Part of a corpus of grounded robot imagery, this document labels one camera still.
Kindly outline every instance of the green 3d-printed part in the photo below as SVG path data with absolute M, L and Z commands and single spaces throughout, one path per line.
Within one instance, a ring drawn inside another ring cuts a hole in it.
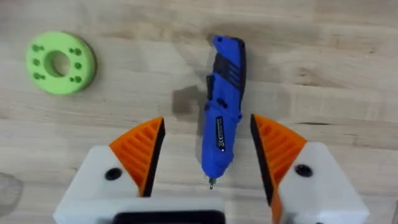
M 65 54 L 69 72 L 58 73 L 53 67 L 57 53 Z M 43 90 L 67 95 L 86 87 L 94 77 L 96 66 L 91 49 L 78 37 L 65 32 L 47 32 L 34 39 L 26 53 L 29 76 Z

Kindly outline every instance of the orange gripper pad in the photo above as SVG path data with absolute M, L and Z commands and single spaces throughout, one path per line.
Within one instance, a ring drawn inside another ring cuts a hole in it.
M 307 140 L 289 128 L 256 114 L 251 115 L 250 127 L 272 219 L 277 224 L 282 215 L 279 183 Z
M 163 117 L 152 119 L 118 137 L 109 146 L 139 188 L 149 197 L 165 136 Z

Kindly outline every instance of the label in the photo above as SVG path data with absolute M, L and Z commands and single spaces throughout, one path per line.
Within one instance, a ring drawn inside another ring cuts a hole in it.
M 222 116 L 216 118 L 216 147 L 223 152 L 225 151 L 224 122 Z

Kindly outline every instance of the light wood surface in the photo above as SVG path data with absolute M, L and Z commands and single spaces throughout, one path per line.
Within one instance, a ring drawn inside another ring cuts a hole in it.
M 271 223 L 249 115 L 323 141 L 369 207 L 392 223 L 398 199 L 398 2 L 365 0 L 0 1 L 0 223 L 54 223 L 89 148 L 164 116 L 153 197 L 213 195 L 229 223 Z M 36 35 L 84 38 L 98 73 L 53 96 L 25 71 Z M 248 82 L 235 160 L 213 191 L 201 170 L 211 34 L 246 41 Z

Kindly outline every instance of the rotary tool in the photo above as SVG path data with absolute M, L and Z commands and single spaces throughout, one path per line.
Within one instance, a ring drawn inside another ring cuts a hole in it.
M 246 50 L 243 40 L 216 35 L 217 54 L 206 77 L 207 102 L 202 143 L 202 164 L 210 189 L 232 162 L 236 127 L 242 119 L 241 103 L 246 84 Z

